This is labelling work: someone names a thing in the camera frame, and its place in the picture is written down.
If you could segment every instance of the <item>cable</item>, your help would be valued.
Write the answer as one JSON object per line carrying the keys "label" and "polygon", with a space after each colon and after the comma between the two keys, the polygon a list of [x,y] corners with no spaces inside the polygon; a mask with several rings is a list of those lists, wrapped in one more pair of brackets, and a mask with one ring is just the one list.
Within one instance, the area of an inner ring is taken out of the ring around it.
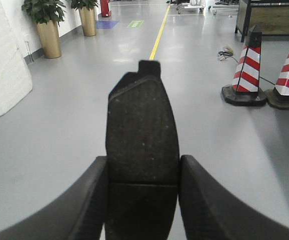
{"label": "cable", "polygon": [[228,58],[232,58],[232,59],[234,59],[234,60],[236,61],[237,64],[239,63],[238,60],[235,59],[233,56],[227,56],[227,57],[225,57],[225,59],[228,59]]}
{"label": "cable", "polygon": [[218,56],[233,56],[234,53],[230,51],[218,51]]}
{"label": "cable", "polygon": [[268,83],[270,83],[270,84],[272,84],[272,85],[275,85],[273,82],[271,82],[271,81],[269,81],[269,80],[267,80],[267,79],[263,78],[262,76],[260,76],[259,78],[261,78],[261,79],[265,80],[266,82],[268,82]]}

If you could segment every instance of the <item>electrical cord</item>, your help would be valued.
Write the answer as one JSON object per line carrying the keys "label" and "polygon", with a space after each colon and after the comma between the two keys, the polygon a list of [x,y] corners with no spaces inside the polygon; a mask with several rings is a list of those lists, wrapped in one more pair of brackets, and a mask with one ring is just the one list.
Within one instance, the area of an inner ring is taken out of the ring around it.
{"label": "electrical cord", "polygon": [[228,58],[232,58],[232,59],[234,59],[234,60],[236,61],[237,64],[239,63],[238,60],[235,59],[233,56],[227,56],[227,57],[225,57],[225,59],[228,59]]}
{"label": "electrical cord", "polygon": [[274,84],[272,81],[269,81],[269,80],[267,80],[267,79],[263,78],[262,76],[259,76],[259,78],[261,78],[261,79],[265,80],[266,82],[268,82],[268,83],[270,83],[270,84],[272,84],[272,85],[275,85],[275,84]]}

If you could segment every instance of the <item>white wall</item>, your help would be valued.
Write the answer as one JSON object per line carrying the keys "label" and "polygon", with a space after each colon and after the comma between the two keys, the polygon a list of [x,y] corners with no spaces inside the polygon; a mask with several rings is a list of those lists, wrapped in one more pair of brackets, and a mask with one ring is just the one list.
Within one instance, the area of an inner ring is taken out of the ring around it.
{"label": "white wall", "polygon": [[[21,6],[24,0],[1,0],[6,17],[12,28],[16,38],[17,45],[25,57],[28,55],[25,40],[29,41],[31,52],[35,52],[41,48],[39,37],[36,30],[36,25],[32,23],[31,18],[26,16],[25,12],[21,11]],[[70,8],[70,4],[66,0],[62,1],[66,8],[64,13],[64,21],[60,22],[59,36],[63,36],[74,28],[81,25],[79,12]]]}

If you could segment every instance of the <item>baseboard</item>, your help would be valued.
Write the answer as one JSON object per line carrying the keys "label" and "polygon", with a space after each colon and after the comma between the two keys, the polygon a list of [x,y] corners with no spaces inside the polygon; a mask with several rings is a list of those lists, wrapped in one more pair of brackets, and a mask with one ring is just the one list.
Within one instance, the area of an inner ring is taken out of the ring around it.
{"label": "baseboard", "polygon": [[[71,39],[74,35],[77,33],[82,32],[82,26],[77,26],[76,28],[72,29],[71,31],[67,32],[65,35],[62,35],[60,37],[60,44],[65,43],[67,40]],[[37,51],[34,51],[32,55],[27,55],[24,57],[24,60],[26,64],[30,64],[37,60],[38,58],[42,57],[44,55],[44,51],[42,48],[39,48]]]}

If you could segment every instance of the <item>gray floor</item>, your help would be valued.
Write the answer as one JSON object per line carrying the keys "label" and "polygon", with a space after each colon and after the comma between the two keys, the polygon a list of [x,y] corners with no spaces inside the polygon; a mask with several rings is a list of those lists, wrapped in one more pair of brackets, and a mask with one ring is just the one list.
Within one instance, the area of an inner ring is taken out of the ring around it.
{"label": "gray floor", "polygon": [[[112,17],[99,20],[118,20],[114,28],[98,29],[95,37],[80,31],[62,44],[62,57],[29,65],[33,91],[0,117],[0,230],[50,203],[106,155],[108,93],[149,59],[166,9],[165,0],[112,2]],[[132,20],[144,23],[127,28]],[[235,24],[235,15],[220,11],[178,15],[170,8],[155,60],[180,154],[193,155],[234,195],[289,227],[289,111],[235,107],[221,98],[237,65],[218,61],[217,52],[229,45],[238,59],[244,46]],[[260,75],[275,83],[288,52],[289,40],[263,41]],[[169,240],[180,239],[177,209]]]}

